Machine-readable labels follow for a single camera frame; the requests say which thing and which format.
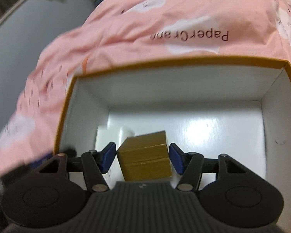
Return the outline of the small white box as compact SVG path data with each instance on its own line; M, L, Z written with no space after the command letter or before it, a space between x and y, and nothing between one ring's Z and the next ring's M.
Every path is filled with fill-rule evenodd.
M124 126L99 126L97 129L94 149L96 151L101 151L110 142L114 142L116 148L119 148L128 137L133 136L134 131Z

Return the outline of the small gold box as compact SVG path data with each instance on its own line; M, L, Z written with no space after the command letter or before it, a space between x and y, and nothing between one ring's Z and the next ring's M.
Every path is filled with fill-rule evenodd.
M127 182L172 176L165 131L127 138L117 150L117 158Z

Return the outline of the orange cardboard box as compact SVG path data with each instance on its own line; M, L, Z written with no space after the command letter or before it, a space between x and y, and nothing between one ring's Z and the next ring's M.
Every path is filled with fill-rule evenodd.
M291 232L291 64L255 57L151 61L75 75L54 152L94 149L99 126L165 131L183 151L228 154L278 188Z

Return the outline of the pink printed duvet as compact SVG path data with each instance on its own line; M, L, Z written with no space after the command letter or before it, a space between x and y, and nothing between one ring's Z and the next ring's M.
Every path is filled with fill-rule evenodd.
M0 133L0 176L49 153L72 78L174 55L291 63L291 0L104 0L40 54Z

